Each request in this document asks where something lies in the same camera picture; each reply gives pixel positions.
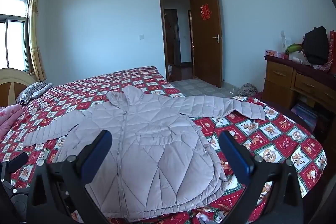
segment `bedspread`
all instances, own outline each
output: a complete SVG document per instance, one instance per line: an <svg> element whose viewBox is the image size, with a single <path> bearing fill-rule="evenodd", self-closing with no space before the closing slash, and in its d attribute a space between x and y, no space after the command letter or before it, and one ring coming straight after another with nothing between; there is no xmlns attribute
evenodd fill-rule
<svg viewBox="0 0 336 224"><path fill-rule="evenodd" d="M121 91L121 88L126 85L134 85L145 93L170 97L183 96L179 90L165 81L155 67L100 75L51 88L39 99L32 100L24 107L25 112L0 143L1 161L12 159L23 151L29 155L27 164L12 174L12 184L17 188L29 186L36 161L43 158L51 162L66 138L61 137L41 145L23 148L22 143L27 132L48 125L73 109L85 110L92 105L105 102L108 91ZM224 172L230 177L225 194L204 208L163 215L159 218L141 221L142 223L190 224L199 223L198 217L205 221L210 219L220 222L230 211L244 188L236 180L230 165L219 149L218 135L223 130L228 130L237 142L244 144L253 154L261 155L269 162L283 162L290 158L298 171L302 196L306 195L317 183L326 166L326 156L321 144L303 127L263 102L254 98L235 98L262 105L266 113L266 121L249 120L237 112L220 119L204 117L193 119L215 148ZM265 184L258 205L250 216L250 221L256 220L262 212L270 187L270 183ZM78 214L74 214L74 217L80 220ZM126 220L110 219L110 222L124 224Z"/></svg>

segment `metal screw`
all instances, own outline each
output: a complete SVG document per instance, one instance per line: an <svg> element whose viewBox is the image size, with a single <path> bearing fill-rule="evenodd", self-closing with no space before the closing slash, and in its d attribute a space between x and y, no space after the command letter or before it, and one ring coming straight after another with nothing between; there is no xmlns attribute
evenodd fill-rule
<svg viewBox="0 0 336 224"><path fill-rule="evenodd" d="M263 159L261 156L256 155L256 156L254 157L254 160L255 160L256 162L262 162L264 159Z"/></svg>
<svg viewBox="0 0 336 224"><path fill-rule="evenodd" d="M286 164L287 164L288 166L292 166L292 165L293 165L293 162L292 162L290 159L287 159L287 160L286 160Z"/></svg>
<svg viewBox="0 0 336 224"><path fill-rule="evenodd" d="M44 165L44 159L39 159L39 160L36 162L36 164L37 164L38 166L42 166L42 165Z"/></svg>
<svg viewBox="0 0 336 224"><path fill-rule="evenodd" d="M75 155L70 155L69 157L67 157L68 162L74 162L76 159L77 157Z"/></svg>

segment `dresser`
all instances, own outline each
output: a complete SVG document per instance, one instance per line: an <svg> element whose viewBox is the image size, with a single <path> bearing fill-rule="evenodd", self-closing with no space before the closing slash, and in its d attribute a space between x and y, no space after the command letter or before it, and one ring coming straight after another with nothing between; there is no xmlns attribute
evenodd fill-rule
<svg viewBox="0 0 336 224"><path fill-rule="evenodd" d="M274 102L286 109L291 109L297 102L298 96L303 95L310 105L319 103L336 114L336 78L291 60L273 56L265 56L265 60L267 67L263 101ZM335 117L322 146L327 156L328 171L334 174L336 173Z"/></svg>

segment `open door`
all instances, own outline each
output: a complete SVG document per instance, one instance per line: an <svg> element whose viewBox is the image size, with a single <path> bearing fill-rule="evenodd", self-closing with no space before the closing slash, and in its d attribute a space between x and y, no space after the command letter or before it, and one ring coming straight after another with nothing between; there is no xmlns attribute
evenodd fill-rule
<svg viewBox="0 0 336 224"><path fill-rule="evenodd" d="M194 74L217 87L222 84L222 28L218 0L190 0L193 17Z"/></svg>

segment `wooden headboard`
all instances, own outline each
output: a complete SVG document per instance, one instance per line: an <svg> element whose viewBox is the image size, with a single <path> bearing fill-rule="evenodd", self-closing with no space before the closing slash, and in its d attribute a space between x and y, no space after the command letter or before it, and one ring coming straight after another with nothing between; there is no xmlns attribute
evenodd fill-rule
<svg viewBox="0 0 336 224"><path fill-rule="evenodd" d="M19 94L35 82L34 78L23 71L0 69L0 107L13 105Z"/></svg>

